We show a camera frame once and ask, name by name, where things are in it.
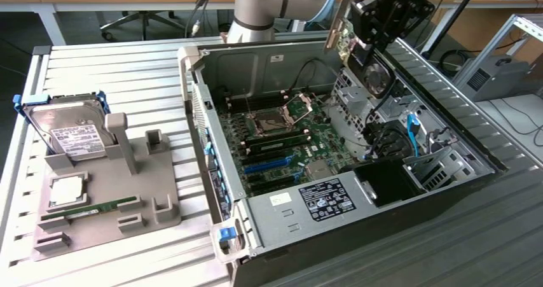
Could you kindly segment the black graphics card with fan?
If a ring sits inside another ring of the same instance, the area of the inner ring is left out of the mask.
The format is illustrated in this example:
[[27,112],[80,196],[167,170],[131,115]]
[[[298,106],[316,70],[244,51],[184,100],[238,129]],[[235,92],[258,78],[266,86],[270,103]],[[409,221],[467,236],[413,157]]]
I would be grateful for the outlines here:
[[369,93],[381,99],[395,83],[391,67],[379,57],[375,45],[365,44],[354,33],[351,23],[353,0],[341,0],[323,51],[335,51],[343,65],[354,73]]

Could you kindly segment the black stand pole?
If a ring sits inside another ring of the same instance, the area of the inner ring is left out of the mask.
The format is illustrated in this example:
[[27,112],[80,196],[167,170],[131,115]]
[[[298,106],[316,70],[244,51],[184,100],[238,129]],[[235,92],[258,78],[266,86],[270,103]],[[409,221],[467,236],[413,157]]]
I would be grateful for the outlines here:
[[421,54],[423,58],[429,59],[435,51],[442,39],[447,35],[450,28],[454,26],[454,23],[461,16],[466,6],[469,5],[471,0],[462,0],[461,4],[453,8],[442,18],[441,23],[435,27],[434,33],[430,35],[429,42],[426,43]]

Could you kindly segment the perforated metal disk bay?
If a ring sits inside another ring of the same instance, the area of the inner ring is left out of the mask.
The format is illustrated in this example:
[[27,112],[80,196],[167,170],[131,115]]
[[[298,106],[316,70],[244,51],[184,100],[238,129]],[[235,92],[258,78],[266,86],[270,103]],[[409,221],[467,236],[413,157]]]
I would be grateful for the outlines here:
[[383,123],[399,120],[407,124],[407,116],[422,115],[427,106],[410,94],[390,96],[385,101],[375,99],[355,78],[354,73],[343,68],[335,81],[330,118],[333,125],[350,134],[361,136],[367,123]]

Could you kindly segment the metal socket cover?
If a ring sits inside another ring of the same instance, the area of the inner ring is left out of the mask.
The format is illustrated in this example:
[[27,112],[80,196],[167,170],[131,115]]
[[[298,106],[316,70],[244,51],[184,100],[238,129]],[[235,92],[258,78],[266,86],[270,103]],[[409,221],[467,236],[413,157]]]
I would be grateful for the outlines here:
[[[299,104],[304,108],[304,112],[300,115],[295,115],[295,110],[290,109],[290,105]],[[287,103],[280,107],[282,115],[290,125],[295,125],[311,112],[312,112],[312,101],[308,96],[299,93]]]

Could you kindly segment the green motherboard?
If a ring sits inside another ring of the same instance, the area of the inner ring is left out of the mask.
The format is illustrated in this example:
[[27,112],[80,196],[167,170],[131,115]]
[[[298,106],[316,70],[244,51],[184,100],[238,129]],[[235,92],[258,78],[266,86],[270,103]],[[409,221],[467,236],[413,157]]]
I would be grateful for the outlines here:
[[[280,109],[294,96],[278,98],[262,97],[244,100],[231,99],[228,97],[223,99],[223,105],[218,110],[218,117],[242,186],[250,197],[315,181],[310,178],[306,168],[307,164],[316,160],[324,159],[335,174],[341,168],[358,161],[346,147],[345,136],[338,133],[333,126],[333,121],[322,99],[314,94],[303,94],[310,97],[314,110],[294,125],[291,132],[307,129],[311,132],[311,141],[304,145],[259,155],[247,155],[244,147],[242,146],[246,140],[262,138],[251,135],[246,116],[254,111],[275,108]],[[295,115],[300,115],[304,112],[304,108],[299,104],[290,105],[290,109],[295,110]],[[286,157],[292,157],[292,162],[288,166],[252,174],[244,174],[246,167]]]

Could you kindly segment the CPU socket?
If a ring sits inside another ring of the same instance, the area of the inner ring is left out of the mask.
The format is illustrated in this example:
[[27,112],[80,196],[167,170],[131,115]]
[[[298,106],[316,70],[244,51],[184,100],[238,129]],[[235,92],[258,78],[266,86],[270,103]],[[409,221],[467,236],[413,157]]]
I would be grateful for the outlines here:
[[280,109],[264,109],[254,111],[246,116],[251,135],[266,137],[292,131],[294,126],[287,121]]

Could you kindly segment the green RAM stick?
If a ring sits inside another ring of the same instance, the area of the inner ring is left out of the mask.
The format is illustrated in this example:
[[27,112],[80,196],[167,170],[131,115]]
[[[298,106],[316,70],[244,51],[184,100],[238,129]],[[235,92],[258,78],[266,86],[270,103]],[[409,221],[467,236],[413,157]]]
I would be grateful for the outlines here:
[[284,150],[307,144],[311,141],[311,132],[307,129],[248,139],[243,142],[247,155],[259,155],[271,151]]
[[88,205],[88,206],[78,207],[75,209],[68,209],[66,211],[60,211],[56,213],[43,215],[40,217],[40,219],[50,220],[50,219],[54,219],[58,217],[70,216],[70,215],[84,213],[84,212],[94,211],[94,210],[98,210],[99,212],[112,211],[112,210],[118,209],[119,204],[126,203],[126,202],[132,202],[135,200],[136,200],[136,196],[128,196],[126,198],[112,200],[110,202],[104,202],[104,203],[100,203],[96,205]]

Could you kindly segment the silver chipset heatsink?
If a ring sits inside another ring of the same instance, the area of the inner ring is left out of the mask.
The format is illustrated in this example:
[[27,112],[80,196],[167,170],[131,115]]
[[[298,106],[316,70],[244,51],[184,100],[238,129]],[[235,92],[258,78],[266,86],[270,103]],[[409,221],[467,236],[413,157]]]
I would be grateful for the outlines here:
[[335,173],[333,172],[330,165],[324,159],[316,160],[307,164],[307,174],[312,180],[319,180],[331,177]]

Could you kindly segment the slotted metal disk bay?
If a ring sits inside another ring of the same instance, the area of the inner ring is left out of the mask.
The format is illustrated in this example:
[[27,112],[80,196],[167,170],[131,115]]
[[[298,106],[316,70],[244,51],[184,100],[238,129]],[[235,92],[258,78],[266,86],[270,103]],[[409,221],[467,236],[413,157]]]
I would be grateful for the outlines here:
[[474,169],[451,147],[442,148],[431,154],[407,158],[403,168],[415,185],[426,192],[474,176]]

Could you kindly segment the black plastic air shroud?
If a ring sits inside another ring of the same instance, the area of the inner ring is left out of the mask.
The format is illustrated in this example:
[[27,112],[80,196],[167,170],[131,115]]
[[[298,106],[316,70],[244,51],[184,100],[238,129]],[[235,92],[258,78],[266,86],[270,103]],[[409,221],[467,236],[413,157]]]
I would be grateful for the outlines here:
[[369,160],[353,166],[361,181],[367,181],[377,194],[378,207],[407,200],[423,193],[403,168],[399,158]]

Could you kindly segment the office chair base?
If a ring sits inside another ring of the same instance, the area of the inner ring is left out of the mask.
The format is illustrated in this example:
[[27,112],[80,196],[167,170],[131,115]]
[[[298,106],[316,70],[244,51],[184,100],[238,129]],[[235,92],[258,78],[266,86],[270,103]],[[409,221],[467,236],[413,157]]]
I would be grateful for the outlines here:
[[115,37],[111,34],[110,30],[119,28],[123,24],[127,24],[130,22],[139,22],[142,26],[142,41],[146,41],[148,39],[148,26],[151,21],[156,21],[178,30],[182,30],[183,32],[186,31],[186,26],[178,22],[174,21],[176,19],[175,12],[168,11],[168,18],[164,18],[159,16],[160,11],[135,11],[134,13],[130,13],[128,11],[123,11],[122,14],[123,16],[100,26],[100,32],[102,32],[102,37],[106,41],[114,41]]

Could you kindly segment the grey power supply with label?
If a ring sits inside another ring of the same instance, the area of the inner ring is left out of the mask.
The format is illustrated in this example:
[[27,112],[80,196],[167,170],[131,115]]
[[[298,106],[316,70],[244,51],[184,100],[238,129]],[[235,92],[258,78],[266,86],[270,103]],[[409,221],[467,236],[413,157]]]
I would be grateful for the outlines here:
[[271,251],[369,218],[375,200],[353,171],[250,198],[256,247]]

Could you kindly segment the open black PC case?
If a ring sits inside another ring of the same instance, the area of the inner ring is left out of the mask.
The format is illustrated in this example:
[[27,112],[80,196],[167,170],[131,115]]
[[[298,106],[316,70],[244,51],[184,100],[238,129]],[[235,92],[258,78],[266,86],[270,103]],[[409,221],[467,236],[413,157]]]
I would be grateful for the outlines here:
[[[454,115],[455,109],[463,109],[469,116],[478,116],[477,106],[409,44],[395,41],[379,54],[395,75],[395,83],[379,100],[413,94],[427,109],[419,116],[410,114],[406,125],[399,120],[367,123],[361,136],[333,125],[358,159],[333,176],[354,172],[353,166],[369,160],[399,158],[405,163],[407,158],[446,147],[459,152],[474,176],[378,207],[378,213],[369,218],[288,246],[271,251],[259,249],[248,210],[248,199],[254,197],[242,186],[218,110],[226,97],[244,100],[308,93],[322,99],[330,116],[335,81],[347,67],[335,51],[322,51],[323,43],[322,39],[302,39],[186,45],[179,49],[183,99],[211,208],[211,245],[219,262],[227,266],[231,287],[260,287],[434,219],[507,169]],[[236,239],[218,241],[222,227],[236,228]]]

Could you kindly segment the grey plastic parts rack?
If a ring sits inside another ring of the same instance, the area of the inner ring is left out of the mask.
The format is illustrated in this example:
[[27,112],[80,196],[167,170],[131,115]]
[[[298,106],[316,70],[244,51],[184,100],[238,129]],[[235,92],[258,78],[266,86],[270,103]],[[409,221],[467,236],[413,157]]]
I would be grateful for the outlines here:
[[[130,139],[124,113],[107,114],[106,129],[116,144],[106,155],[72,161],[66,154],[46,156],[42,198],[34,230],[32,258],[44,260],[108,242],[178,225],[182,221],[170,140],[160,130]],[[54,206],[52,182],[83,178],[78,201]],[[42,220],[43,215],[136,196],[107,212],[98,210]]]

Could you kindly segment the hard disk in blue caddy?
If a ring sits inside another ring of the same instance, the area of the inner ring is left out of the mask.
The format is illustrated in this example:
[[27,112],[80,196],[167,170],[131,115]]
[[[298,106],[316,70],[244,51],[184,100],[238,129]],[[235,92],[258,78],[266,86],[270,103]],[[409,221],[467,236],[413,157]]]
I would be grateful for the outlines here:
[[14,95],[14,109],[34,127],[51,154],[66,154],[72,161],[106,155],[116,144],[106,129],[111,113],[103,91],[76,95]]

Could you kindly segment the silver CPU chip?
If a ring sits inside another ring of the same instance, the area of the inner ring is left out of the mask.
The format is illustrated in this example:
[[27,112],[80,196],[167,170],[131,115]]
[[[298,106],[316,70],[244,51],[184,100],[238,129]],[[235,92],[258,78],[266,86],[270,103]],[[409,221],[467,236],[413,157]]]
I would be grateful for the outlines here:
[[83,195],[83,178],[72,176],[52,182],[50,202],[54,206],[78,201]]

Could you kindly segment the aluminium profile frame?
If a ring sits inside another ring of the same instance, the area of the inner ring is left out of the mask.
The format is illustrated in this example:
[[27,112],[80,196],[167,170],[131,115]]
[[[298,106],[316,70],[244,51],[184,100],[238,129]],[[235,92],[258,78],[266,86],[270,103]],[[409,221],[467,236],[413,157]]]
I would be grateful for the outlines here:
[[495,36],[493,37],[491,41],[489,42],[487,46],[485,47],[474,61],[459,72],[457,79],[454,80],[458,88],[467,85],[467,82],[475,75],[479,66],[491,56],[494,51],[497,51],[510,31],[515,28],[523,31],[529,35],[529,37],[535,38],[539,42],[543,43],[543,13],[530,13],[519,15],[514,14],[501,27],[499,31],[497,32]]

